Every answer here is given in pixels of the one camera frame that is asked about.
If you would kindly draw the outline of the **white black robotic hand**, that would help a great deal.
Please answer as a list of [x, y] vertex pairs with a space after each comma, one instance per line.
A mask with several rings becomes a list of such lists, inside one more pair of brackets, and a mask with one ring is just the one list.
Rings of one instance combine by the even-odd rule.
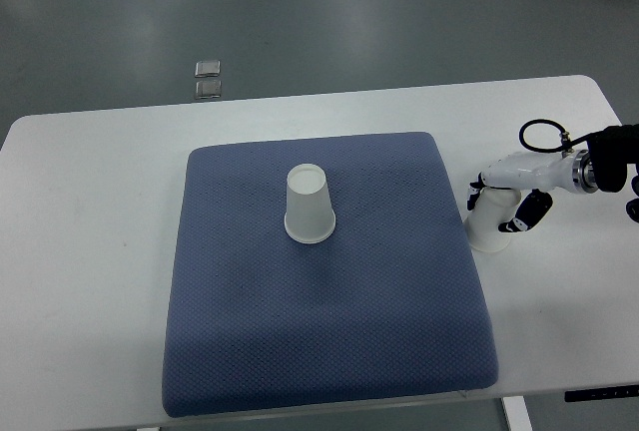
[[501, 222], [497, 229], [504, 233], [528, 231], [552, 207], [550, 192], [556, 188], [578, 195], [598, 191], [588, 151], [511, 154], [478, 174], [469, 185], [466, 205], [474, 211], [479, 197], [488, 189], [527, 191], [528, 196], [519, 202], [513, 218]]

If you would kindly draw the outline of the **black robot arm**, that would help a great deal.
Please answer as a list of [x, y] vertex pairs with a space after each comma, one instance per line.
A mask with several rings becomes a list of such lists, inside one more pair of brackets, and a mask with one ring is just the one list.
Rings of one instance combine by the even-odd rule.
[[605, 193], [626, 185], [628, 166], [638, 169], [638, 125], [609, 126], [586, 136], [589, 155], [586, 184]]

